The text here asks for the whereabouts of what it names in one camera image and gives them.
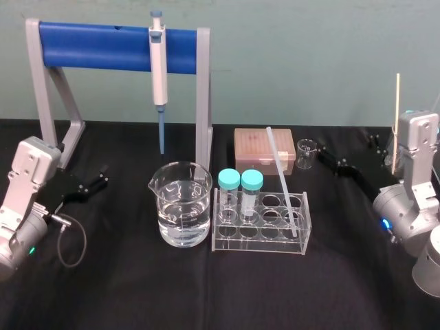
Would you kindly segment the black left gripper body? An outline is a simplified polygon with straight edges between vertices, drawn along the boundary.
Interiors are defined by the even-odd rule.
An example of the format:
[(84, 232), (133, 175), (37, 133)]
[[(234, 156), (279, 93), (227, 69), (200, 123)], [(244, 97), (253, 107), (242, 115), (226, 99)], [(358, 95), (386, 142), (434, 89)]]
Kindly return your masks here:
[(43, 206), (56, 210), (61, 204), (85, 199), (84, 184), (77, 176), (58, 168), (43, 187)]

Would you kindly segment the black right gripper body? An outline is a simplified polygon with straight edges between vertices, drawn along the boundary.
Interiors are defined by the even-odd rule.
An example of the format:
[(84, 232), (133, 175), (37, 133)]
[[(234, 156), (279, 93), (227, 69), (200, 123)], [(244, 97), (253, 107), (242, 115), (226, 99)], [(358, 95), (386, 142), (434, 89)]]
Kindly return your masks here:
[(381, 155), (351, 155), (338, 165), (339, 176), (351, 177), (368, 198), (399, 181), (385, 167)]

